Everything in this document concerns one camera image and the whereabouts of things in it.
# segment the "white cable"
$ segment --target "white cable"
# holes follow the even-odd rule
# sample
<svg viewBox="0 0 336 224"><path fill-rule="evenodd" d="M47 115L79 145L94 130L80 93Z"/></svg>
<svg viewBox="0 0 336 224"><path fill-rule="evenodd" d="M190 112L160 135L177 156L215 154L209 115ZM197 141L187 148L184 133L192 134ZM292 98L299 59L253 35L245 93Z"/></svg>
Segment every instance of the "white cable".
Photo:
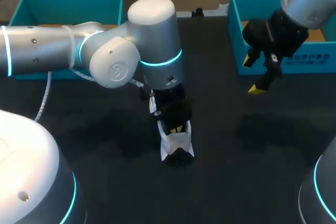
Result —
<svg viewBox="0 0 336 224"><path fill-rule="evenodd" d="M48 72L46 91L44 92L44 96L43 96L43 99L42 99L42 103L41 103L40 109L39 109L39 111L37 113L37 116L34 119L35 122L38 122L38 120L40 120L40 118L42 116L43 110L45 108L45 105L46 105L46 102L47 102L47 99L48 99L50 85L51 85L51 71Z"/></svg>
<svg viewBox="0 0 336 224"><path fill-rule="evenodd" d="M87 76L86 74L78 71L78 70L75 70L75 69L70 69L73 73L75 73L76 75L78 75L79 77L82 77L83 79L85 80L88 80L88 81L95 81L93 77L91 76ZM134 79L131 79L130 80L130 83L132 83L133 85L136 85L138 88L141 88L143 87L143 83L140 82L140 81L136 81Z"/></svg>
<svg viewBox="0 0 336 224"><path fill-rule="evenodd" d="M76 75L78 75L79 77L82 77L83 79L86 79L88 81L95 81L93 77L91 76L87 76L86 74L78 71L78 70L75 70L73 68L70 69L73 73L75 73Z"/></svg>

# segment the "robotic arm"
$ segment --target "robotic arm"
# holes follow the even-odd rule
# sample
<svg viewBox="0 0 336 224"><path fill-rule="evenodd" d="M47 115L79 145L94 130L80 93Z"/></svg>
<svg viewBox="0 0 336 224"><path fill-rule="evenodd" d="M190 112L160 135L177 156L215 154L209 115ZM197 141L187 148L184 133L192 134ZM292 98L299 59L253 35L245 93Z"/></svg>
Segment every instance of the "robotic arm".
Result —
<svg viewBox="0 0 336 224"><path fill-rule="evenodd" d="M320 28L336 11L336 0L282 0L281 9L267 20L251 20L243 30L243 37L251 48L244 67L251 67L265 55L265 75L249 92L267 91L276 77L282 75L281 62L291 57L308 38L308 29Z"/></svg>
<svg viewBox="0 0 336 224"><path fill-rule="evenodd" d="M128 18L111 30L94 22L71 27L2 26L0 76L83 68L101 86L117 88L131 80L140 61L152 89L150 110L165 142L162 160L178 148L193 155L174 4L139 0L130 7Z"/></svg>

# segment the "white robotic arm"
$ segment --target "white robotic arm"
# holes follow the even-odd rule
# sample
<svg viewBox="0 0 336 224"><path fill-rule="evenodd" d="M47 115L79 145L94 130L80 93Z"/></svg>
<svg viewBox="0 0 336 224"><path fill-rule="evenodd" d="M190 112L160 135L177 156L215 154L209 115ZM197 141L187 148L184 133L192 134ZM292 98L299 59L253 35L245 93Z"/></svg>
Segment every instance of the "white robotic arm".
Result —
<svg viewBox="0 0 336 224"><path fill-rule="evenodd" d="M171 133L185 135L182 144L169 144L162 159L178 148L193 155L190 127L186 129L191 108L182 86L182 49L174 4L139 0L130 7L128 18L111 30L95 22L62 27L2 26L0 76L81 68L101 86L117 88L132 79L140 62L152 90L150 104L156 104L150 112L163 125L162 139L169 142Z"/></svg>

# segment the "black tabletop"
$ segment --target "black tabletop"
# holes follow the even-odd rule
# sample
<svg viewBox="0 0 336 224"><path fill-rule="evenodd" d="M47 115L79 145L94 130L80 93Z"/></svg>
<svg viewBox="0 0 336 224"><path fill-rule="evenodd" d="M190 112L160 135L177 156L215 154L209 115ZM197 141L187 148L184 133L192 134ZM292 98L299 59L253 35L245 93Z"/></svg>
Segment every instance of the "black tabletop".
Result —
<svg viewBox="0 0 336 224"><path fill-rule="evenodd" d="M300 223L300 184L336 133L336 74L290 75L247 93L227 20L179 19L196 159L160 161L135 86L55 81L40 123L86 196L89 223ZM45 82L0 80L0 109L34 118Z"/></svg>

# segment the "teal box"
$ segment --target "teal box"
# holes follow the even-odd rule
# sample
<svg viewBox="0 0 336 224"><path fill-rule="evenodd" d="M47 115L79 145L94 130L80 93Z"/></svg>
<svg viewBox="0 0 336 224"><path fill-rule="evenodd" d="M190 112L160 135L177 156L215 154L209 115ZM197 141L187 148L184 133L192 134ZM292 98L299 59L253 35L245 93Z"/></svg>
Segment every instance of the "teal box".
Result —
<svg viewBox="0 0 336 224"><path fill-rule="evenodd" d="M99 22L121 25L127 20L123 0L20 0L10 26L75 25ZM52 72L53 79L81 79L71 70ZM20 80L46 79L47 73L15 76Z"/></svg>
<svg viewBox="0 0 336 224"><path fill-rule="evenodd" d="M281 7L281 0L230 0L228 30L233 53L240 75L264 74L264 54L251 68L243 67L249 45L242 36L242 21L253 18L267 19ZM336 72L336 15L321 28L326 42L305 42L293 55L283 59L283 73L334 73Z"/></svg>

